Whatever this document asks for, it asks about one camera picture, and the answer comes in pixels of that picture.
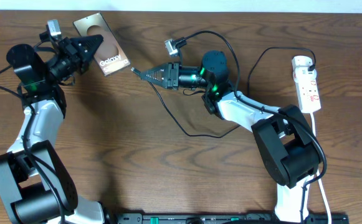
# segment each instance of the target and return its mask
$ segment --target wooden surface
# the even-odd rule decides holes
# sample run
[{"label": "wooden surface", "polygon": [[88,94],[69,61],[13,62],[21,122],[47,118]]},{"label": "wooden surface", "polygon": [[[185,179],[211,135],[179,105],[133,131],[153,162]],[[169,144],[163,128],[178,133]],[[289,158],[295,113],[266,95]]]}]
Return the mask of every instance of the wooden surface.
[{"label": "wooden surface", "polygon": [[[0,11],[0,69],[16,44],[35,44],[48,19],[64,36],[72,22],[93,12]],[[323,178],[330,208],[362,223],[362,15],[104,12],[131,63],[140,70],[171,59],[163,41],[209,29],[236,50],[245,90],[247,73],[267,47],[308,47],[317,55],[322,110],[315,113],[326,152]],[[207,50],[225,51],[231,79],[235,66],[220,39],[200,35],[183,48],[184,62],[199,65]],[[269,52],[251,80],[252,97],[268,105],[297,104],[290,59],[301,52]],[[16,89],[12,70],[0,85]],[[55,149],[80,195],[113,210],[147,213],[237,213],[272,210],[276,185],[264,169],[253,135],[239,128],[222,138],[189,138],[175,125],[146,82],[128,69],[104,78],[95,62],[77,84],[64,88],[67,114]],[[159,89],[190,133],[221,134],[233,123],[210,116],[199,96]],[[0,90],[0,154],[23,122],[21,103]],[[324,212],[317,184],[309,209]],[[7,223],[0,200],[0,223]]]}]

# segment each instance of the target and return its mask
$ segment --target wooden table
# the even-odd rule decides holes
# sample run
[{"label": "wooden table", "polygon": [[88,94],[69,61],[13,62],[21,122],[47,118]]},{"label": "wooden table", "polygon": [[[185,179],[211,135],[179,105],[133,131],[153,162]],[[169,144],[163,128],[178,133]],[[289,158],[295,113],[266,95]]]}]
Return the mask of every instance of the wooden table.
[{"label": "wooden table", "polygon": [[[58,19],[64,36],[76,37],[72,22],[93,12],[0,11],[0,69],[16,44],[35,44],[46,21]],[[328,159],[323,178],[331,210],[362,223],[362,15],[104,12],[132,65],[145,70],[171,61],[164,40],[209,29],[236,50],[245,90],[247,74],[271,46],[308,47],[318,63],[322,110],[315,113],[318,139]],[[199,65],[204,52],[224,43],[199,35],[183,48],[184,62]],[[268,105],[297,104],[290,60],[299,51],[273,50],[251,79],[252,97]],[[16,89],[11,71],[0,85]],[[105,78],[95,62],[64,88],[66,119],[55,149],[78,193],[116,211],[146,213],[237,213],[273,210],[276,184],[264,169],[253,135],[239,128],[222,139],[189,138],[176,126],[147,84],[129,69]],[[221,134],[233,123],[210,116],[199,96],[159,89],[170,110],[192,133]],[[23,122],[21,102],[0,90],[0,154]],[[309,209],[324,212],[314,184]],[[7,223],[0,199],[0,223]]]}]

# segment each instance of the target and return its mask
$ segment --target white cable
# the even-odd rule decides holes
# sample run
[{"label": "white cable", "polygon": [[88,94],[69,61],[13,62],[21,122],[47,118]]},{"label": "white cable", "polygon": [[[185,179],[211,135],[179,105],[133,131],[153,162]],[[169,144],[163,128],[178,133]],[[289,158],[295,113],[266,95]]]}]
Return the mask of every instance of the white cable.
[{"label": "white cable", "polygon": [[[315,118],[313,117],[313,113],[310,113],[311,116],[311,126],[312,126],[312,133],[314,136],[317,136],[317,131],[315,129]],[[325,189],[323,188],[322,180],[318,180],[319,189],[322,194],[323,203],[325,204],[326,213],[328,215],[328,224],[331,224],[331,213],[330,213],[330,207],[328,203],[328,199],[326,198]]]}]

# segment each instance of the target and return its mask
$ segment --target power strip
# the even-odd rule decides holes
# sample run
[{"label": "power strip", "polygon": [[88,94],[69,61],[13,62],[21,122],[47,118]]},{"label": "power strip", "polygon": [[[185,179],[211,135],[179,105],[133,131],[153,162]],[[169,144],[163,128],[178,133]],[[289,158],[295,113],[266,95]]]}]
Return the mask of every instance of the power strip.
[{"label": "power strip", "polygon": [[313,113],[320,106],[317,71],[308,71],[312,59],[307,56],[296,56],[292,59],[293,79],[297,89],[298,105],[302,113]]}]

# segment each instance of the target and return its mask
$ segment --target white wall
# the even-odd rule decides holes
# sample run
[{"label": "white wall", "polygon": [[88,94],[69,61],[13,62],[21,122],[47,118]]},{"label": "white wall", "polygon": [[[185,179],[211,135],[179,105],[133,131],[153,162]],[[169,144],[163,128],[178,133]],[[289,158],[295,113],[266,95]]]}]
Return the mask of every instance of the white wall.
[{"label": "white wall", "polygon": [[0,0],[0,9],[362,13],[362,0]]}]

